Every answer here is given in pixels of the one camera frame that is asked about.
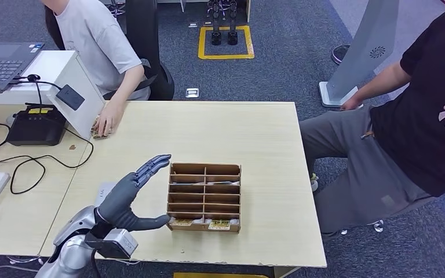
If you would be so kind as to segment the laptop person's left hand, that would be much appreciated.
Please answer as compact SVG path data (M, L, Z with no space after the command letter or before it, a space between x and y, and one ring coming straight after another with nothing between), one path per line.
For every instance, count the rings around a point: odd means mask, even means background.
M110 132L116 129L121 121L125 106L124 101L108 101L96 118L93 130L96 131L99 136L108 136Z

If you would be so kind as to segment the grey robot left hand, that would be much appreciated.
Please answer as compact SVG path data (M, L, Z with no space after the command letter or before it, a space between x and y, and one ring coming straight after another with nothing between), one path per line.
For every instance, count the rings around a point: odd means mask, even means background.
M171 154L155 156L135 172L124 176L98 206L97 214L113 227L129 232L159 229L166 225L171 219L167 214L140 218L132 211L131 204L149 179L170 164L170 159Z

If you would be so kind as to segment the black-top person's right hand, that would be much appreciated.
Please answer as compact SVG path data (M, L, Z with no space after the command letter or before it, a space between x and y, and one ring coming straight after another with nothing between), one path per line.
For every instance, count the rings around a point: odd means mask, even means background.
M360 108L363 105L363 99L360 97L352 96L340 107L341 111L349 111Z

